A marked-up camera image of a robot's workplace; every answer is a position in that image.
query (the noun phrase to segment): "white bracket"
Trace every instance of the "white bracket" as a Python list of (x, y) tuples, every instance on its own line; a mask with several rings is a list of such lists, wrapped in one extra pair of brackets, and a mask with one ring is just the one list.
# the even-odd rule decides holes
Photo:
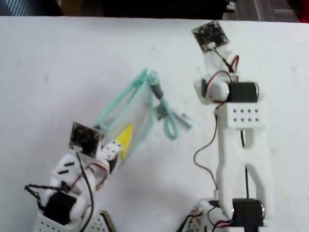
[[(233, 188), (240, 168), (247, 167), (255, 185), (257, 199), (264, 205), (266, 218), (274, 215), (272, 173), (268, 162), (265, 117), (261, 103), (225, 103), (218, 116), (219, 166), (217, 184), (219, 204), (224, 214), (233, 216)], [(240, 141), (245, 130), (246, 146)]]

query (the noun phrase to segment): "white table surface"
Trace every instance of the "white table surface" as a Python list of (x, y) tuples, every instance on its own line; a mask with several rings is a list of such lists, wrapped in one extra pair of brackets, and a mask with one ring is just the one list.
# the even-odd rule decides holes
[[(119, 232), (173, 232), (197, 200), (213, 196), (193, 153), (213, 133), (213, 106), (193, 81), (205, 73), (191, 30), (201, 20), (0, 18), (0, 227), (31, 231), (35, 199), (25, 184), (48, 184), (68, 148), (72, 121), (92, 125), (143, 68), (157, 71), (170, 104), (199, 126), (171, 142), (156, 123), (132, 159), (96, 194)], [(241, 77), (266, 95), (275, 231), (309, 227), (309, 25), (222, 22), (240, 55)], [(217, 140), (200, 162), (215, 170)], [(245, 196), (243, 172), (235, 197)], [(251, 194), (254, 191), (250, 183)]]

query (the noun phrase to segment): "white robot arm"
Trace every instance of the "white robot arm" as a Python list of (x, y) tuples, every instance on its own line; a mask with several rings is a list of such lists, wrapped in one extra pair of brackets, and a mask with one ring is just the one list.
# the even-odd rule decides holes
[[(213, 24), (210, 35), (219, 27)], [(215, 198), (198, 201), (178, 232), (271, 232), (269, 223), (275, 214), (273, 182), (261, 88), (257, 83), (241, 81), (237, 73), (239, 56), (226, 64), (216, 44), (200, 46), (207, 49), (204, 58), (208, 74), (195, 81), (194, 87), (202, 104), (218, 104), (214, 112), (219, 151), (217, 189)], [(245, 145), (240, 144), (240, 135)], [(245, 168), (256, 185), (256, 199), (233, 198), (237, 174)]]

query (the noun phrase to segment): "clear plastic bag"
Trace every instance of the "clear plastic bag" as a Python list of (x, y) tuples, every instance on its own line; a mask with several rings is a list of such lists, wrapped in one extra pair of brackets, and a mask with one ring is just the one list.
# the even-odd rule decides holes
[(153, 93), (148, 84), (147, 70), (114, 99), (101, 113), (98, 119), (106, 143), (116, 138), (129, 124), (133, 125), (132, 138), (126, 158), (147, 137), (153, 126)]

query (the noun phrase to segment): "black wire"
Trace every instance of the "black wire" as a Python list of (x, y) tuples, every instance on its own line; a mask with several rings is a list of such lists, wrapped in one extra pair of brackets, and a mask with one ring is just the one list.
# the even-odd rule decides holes
[(189, 225), (188, 225), (188, 230), (187, 230), (188, 232), (190, 232), (190, 227), (191, 227), (192, 220), (193, 220), (194, 218), (199, 217), (199, 216), (202, 216), (202, 215), (203, 215), (203, 212), (201, 212), (201, 213), (199, 213), (199, 214), (194, 215), (194, 216), (191, 217), (191, 219), (189, 220)]
[(84, 171), (84, 167), (82, 165), (82, 161), (81, 161), (81, 158), (79, 156), (79, 152), (76, 152), (76, 156), (77, 156), (77, 159), (79, 161), (79, 165), (81, 167), (81, 170), (82, 170), (82, 175), (86, 181), (86, 184), (87, 184), (87, 187), (88, 187), (88, 190), (89, 190), (89, 194), (90, 194), (90, 201), (91, 201), (91, 211), (90, 211), (90, 215), (86, 221), (86, 223), (84, 224), (84, 226), (81, 228), (80, 232), (84, 232), (86, 227), (88, 226), (90, 220), (91, 220), (91, 217), (93, 215), (93, 211), (94, 211), (94, 200), (93, 200), (93, 194), (92, 194), (92, 190), (91, 190), (91, 187), (90, 187), (90, 184), (89, 184), (89, 181), (88, 181), (88, 177)]
[[(244, 137), (243, 137), (243, 131), (240, 131), (240, 137), (241, 137), (241, 144), (242, 147), (245, 147), (245, 141), (244, 141)], [(247, 167), (245, 167), (245, 178), (246, 178), (246, 193), (247, 193), (247, 198), (249, 198), (249, 181), (248, 181), (248, 169)]]
[(211, 218), (209, 217), (209, 213), (214, 210), (215, 208), (217, 208), (216, 206), (214, 206), (213, 208), (211, 208), (208, 212), (207, 212), (207, 218), (209, 220), (209, 222), (211, 223), (212, 226), (214, 226), (214, 223), (211, 221)]
[(227, 66), (228, 71), (231, 72), (231, 73), (234, 73), (235, 71), (234, 71), (233, 67), (226, 61), (226, 59), (223, 58), (223, 56), (220, 55), (220, 53), (217, 51), (217, 49), (213, 48), (212, 50), (221, 58), (223, 63)]
[(196, 161), (197, 154), (198, 154), (201, 150), (203, 150), (203, 149), (205, 149), (206, 147), (210, 146), (210, 145), (212, 144), (212, 142), (214, 141), (215, 137), (216, 137), (217, 127), (218, 127), (218, 121), (217, 121), (217, 116), (215, 116), (215, 118), (216, 118), (216, 126), (215, 126), (215, 129), (214, 129), (213, 138), (211, 139), (211, 141), (210, 141), (207, 145), (201, 147), (199, 150), (197, 150), (197, 151), (195, 152), (194, 157), (193, 157), (193, 162), (194, 162), (194, 164), (195, 164), (196, 166), (198, 166), (198, 167), (200, 167), (200, 168), (202, 168), (202, 169), (205, 169), (207, 172), (210, 173), (211, 178), (212, 178), (212, 180), (213, 180), (213, 183), (214, 183), (214, 185), (216, 186), (216, 190), (218, 190), (217, 182), (216, 182), (216, 180), (215, 180), (215, 178), (214, 178), (214, 175), (213, 175), (212, 171), (211, 171), (209, 168), (207, 168), (207, 167), (205, 167), (205, 166), (202, 166), (202, 165), (198, 164), (197, 161)]
[(32, 196), (34, 196), (37, 199), (37, 204), (38, 204), (38, 208), (40, 210), (44, 210), (45, 207), (42, 205), (41, 203), (41, 198), (40, 198), (40, 194), (38, 192), (33, 191), (31, 188), (35, 188), (35, 189), (51, 189), (51, 190), (55, 190), (55, 191), (65, 191), (64, 187), (54, 187), (54, 186), (45, 186), (45, 185), (33, 185), (33, 184), (29, 184), (25, 186), (25, 190), (28, 191)]

